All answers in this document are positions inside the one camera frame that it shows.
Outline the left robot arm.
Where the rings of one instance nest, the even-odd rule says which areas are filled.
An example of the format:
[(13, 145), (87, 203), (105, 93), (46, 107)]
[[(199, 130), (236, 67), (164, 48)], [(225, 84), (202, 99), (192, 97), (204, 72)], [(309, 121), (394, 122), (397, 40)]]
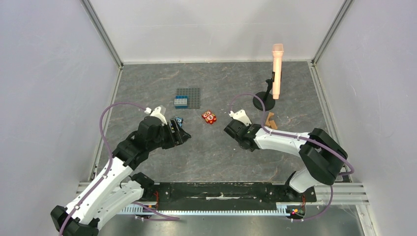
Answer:
[[(96, 236), (103, 226), (126, 206), (154, 196), (153, 181), (143, 173), (132, 172), (155, 149), (169, 149), (185, 143), (191, 135), (172, 118), (164, 123), (147, 116), (138, 129), (117, 145), (106, 167), (90, 185), (66, 206), (56, 206), (51, 218), (60, 236)], [(113, 190), (126, 177), (131, 180), (116, 193)]]

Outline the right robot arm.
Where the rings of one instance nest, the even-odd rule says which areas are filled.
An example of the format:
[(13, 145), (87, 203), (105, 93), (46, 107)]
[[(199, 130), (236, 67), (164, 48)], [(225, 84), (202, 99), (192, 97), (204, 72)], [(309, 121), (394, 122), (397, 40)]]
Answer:
[(224, 131), (242, 149), (275, 150), (301, 158), (304, 167), (295, 171), (284, 187), (284, 195), (291, 201), (298, 200), (308, 188), (319, 183), (333, 185), (348, 158), (347, 152), (320, 128), (311, 132), (292, 133), (260, 124), (245, 125), (234, 119)]

